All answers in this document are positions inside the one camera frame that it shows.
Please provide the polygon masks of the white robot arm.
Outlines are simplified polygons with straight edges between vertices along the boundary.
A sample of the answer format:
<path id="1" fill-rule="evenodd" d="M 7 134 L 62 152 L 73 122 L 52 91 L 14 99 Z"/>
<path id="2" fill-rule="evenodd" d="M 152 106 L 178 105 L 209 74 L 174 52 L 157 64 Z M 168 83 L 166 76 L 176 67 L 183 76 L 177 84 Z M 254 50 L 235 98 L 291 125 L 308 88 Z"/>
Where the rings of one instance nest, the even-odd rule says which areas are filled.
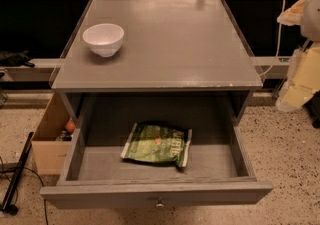
<path id="1" fill-rule="evenodd" d="M 287 80 L 276 107 L 284 112 L 301 108 L 320 91 L 320 0 L 299 0 L 277 18 L 287 26 L 299 25 L 309 48 L 296 49 L 290 59 Z"/>

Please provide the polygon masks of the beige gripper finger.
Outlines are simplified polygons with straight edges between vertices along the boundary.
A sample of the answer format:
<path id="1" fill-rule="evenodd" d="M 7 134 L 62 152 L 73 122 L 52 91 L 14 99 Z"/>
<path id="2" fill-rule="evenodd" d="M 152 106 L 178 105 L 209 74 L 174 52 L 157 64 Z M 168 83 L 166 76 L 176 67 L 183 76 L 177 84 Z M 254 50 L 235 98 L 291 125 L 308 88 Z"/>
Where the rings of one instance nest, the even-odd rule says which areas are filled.
<path id="1" fill-rule="evenodd" d="M 298 0 L 290 8 L 283 11 L 277 18 L 277 22 L 286 26 L 301 25 L 303 8 L 306 0 Z"/>
<path id="2" fill-rule="evenodd" d="M 289 63 L 287 80 L 276 100 L 277 109 L 284 112 L 297 110 L 319 91 L 320 47 L 295 50 Z"/>

